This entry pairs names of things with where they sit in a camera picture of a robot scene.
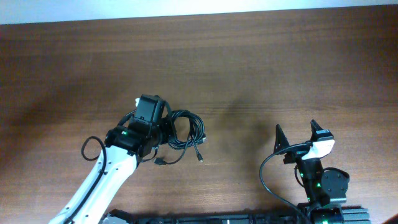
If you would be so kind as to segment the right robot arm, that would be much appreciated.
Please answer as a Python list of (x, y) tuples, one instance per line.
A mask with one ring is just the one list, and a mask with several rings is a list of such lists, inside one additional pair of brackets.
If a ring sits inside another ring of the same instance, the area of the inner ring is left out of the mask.
[(312, 135), (308, 141), (289, 144), (280, 125), (275, 127), (274, 153), (284, 156), (284, 164), (295, 164), (295, 176), (302, 181), (307, 203), (297, 205), (305, 221), (311, 223), (344, 223), (341, 205), (346, 202), (349, 174), (343, 170), (326, 167), (321, 159), (329, 155), (334, 135), (323, 129), (313, 119)]

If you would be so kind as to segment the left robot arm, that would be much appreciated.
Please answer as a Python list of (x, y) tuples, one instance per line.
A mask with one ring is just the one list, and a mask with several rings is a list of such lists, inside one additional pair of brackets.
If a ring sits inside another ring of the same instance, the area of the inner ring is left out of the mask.
[(158, 95), (142, 95), (99, 142), (91, 172), (51, 223), (99, 223), (122, 184), (151, 150), (176, 137), (172, 110)]

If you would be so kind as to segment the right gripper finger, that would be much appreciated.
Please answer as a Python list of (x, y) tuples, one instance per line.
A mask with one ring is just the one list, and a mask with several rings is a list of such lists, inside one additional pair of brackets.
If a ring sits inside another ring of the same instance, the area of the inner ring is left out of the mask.
[(280, 153), (281, 150), (288, 148), (290, 146), (280, 124), (275, 127), (275, 144), (274, 153)]
[(311, 125), (311, 129), (312, 129), (312, 136), (310, 139), (317, 140), (320, 137), (323, 129), (320, 127), (320, 125), (314, 119), (311, 120), (310, 125)]

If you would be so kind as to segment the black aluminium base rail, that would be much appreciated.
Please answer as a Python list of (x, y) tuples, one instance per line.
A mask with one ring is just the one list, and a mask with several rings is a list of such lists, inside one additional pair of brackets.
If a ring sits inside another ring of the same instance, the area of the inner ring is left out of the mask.
[[(287, 210), (224, 215), (139, 217), (115, 209), (106, 214), (99, 222), (102, 224), (297, 224), (307, 223), (308, 221), (295, 212)], [(371, 224), (368, 210), (361, 207), (315, 210), (311, 222), (318, 224)]]

